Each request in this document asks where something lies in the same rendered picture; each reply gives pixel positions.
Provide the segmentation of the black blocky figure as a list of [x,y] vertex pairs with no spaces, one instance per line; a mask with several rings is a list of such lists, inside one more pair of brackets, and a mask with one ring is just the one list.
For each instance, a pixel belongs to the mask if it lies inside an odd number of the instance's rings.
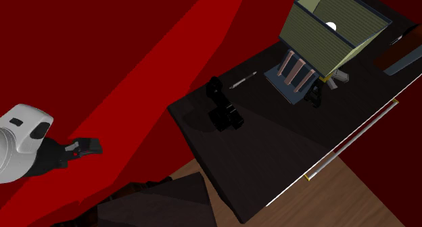
[[222,92],[222,82],[217,77],[211,77],[206,83],[206,95],[216,104],[208,115],[218,131],[230,126],[237,130],[244,124],[244,118]]

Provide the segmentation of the grey pen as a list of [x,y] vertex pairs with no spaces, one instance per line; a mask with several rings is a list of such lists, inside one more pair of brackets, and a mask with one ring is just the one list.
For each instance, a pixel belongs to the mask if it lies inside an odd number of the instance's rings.
[[239,86],[241,83],[245,82],[247,79],[253,77],[257,72],[252,72],[250,75],[246,76],[245,78],[242,78],[241,80],[239,80],[238,82],[236,82],[235,84],[233,84],[232,86],[230,86],[230,89],[234,89],[237,86]]

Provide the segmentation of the green shade table lamp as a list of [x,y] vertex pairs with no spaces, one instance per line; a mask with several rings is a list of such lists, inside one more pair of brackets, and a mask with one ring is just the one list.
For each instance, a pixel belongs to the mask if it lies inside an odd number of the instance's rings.
[[361,0],[295,0],[279,34],[287,52],[264,75],[296,104],[315,80],[326,84],[391,23]]

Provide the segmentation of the dark red book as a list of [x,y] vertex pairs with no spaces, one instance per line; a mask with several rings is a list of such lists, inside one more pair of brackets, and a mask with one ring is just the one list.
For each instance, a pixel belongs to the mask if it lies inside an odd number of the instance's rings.
[[422,57],[422,24],[408,28],[402,38],[388,47],[373,64],[392,76]]

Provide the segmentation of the small black object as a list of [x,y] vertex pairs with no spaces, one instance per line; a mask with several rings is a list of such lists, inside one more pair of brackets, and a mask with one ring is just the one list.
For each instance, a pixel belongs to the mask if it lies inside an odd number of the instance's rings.
[[304,100],[311,103],[315,108],[318,108],[321,105],[323,85],[323,81],[319,79],[315,80],[304,96]]

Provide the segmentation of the grey angular object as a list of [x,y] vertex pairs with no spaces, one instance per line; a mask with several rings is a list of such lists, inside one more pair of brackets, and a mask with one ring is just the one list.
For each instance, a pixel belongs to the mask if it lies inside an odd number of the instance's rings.
[[349,81],[349,74],[341,71],[341,70],[335,70],[330,78],[326,81],[328,87],[331,90],[334,90],[337,88],[337,85],[335,83],[335,80],[338,80],[340,82],[346,83]]

